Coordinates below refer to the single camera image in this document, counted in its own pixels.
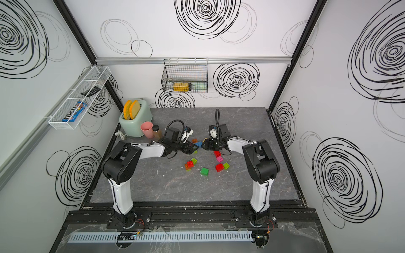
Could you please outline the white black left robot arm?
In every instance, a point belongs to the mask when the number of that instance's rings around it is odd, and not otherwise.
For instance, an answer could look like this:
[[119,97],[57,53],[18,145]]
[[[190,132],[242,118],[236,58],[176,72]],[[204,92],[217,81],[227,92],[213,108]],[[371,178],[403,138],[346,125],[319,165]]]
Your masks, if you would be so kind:
[[188,138],[194,133],[190,127],[183,131],[166,128],[162,138],[149,143],[119,141],[102,164],[105,177],[110,183],[113,208],[119,215],[126,216],[134,207],[131,197],[130,180],[139,160],[169,157],[172,152],[193,154],[199,146]]

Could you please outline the dark green lego brick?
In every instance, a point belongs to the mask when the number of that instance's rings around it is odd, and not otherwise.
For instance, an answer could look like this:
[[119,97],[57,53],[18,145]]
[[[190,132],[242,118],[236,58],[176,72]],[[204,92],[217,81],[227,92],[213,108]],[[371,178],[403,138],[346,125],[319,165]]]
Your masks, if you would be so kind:
[[209,174],[209,169],[207,169],[207,168],[201,168],[200,174],[203,175],[203,176],[208,176],[208,174]]

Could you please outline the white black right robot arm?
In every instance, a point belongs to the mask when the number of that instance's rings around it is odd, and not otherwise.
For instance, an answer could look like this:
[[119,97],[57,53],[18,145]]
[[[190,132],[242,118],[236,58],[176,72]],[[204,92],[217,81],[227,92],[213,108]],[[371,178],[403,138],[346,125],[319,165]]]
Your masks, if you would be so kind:
[[210,151],[228,150],[230,153],[242,154],[245,158],[248,173],[253,183],[251,206],[255,213],[262,214],[270,208],[272,184],[280,172],[279,163],[270,144],[262,139],[258,141],[231,136],[225,124],[210,125],[209,138],[201,147]]

